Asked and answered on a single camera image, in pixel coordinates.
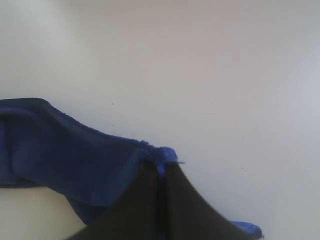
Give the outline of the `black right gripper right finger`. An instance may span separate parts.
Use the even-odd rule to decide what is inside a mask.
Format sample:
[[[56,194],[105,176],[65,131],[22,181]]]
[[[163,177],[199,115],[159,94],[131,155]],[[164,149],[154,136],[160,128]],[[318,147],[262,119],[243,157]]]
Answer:
[[[251,240],[253,237],[211,207],[190,183],[181,167],[159,167],[165,201],[165,240]]]

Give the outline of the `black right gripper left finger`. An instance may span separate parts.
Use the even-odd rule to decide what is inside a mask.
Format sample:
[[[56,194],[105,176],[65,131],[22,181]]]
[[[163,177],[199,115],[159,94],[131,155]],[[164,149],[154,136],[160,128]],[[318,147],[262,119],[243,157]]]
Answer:
[[[158,170],[146,161],[116,202],[73,240],[161,240],[157,213]]]

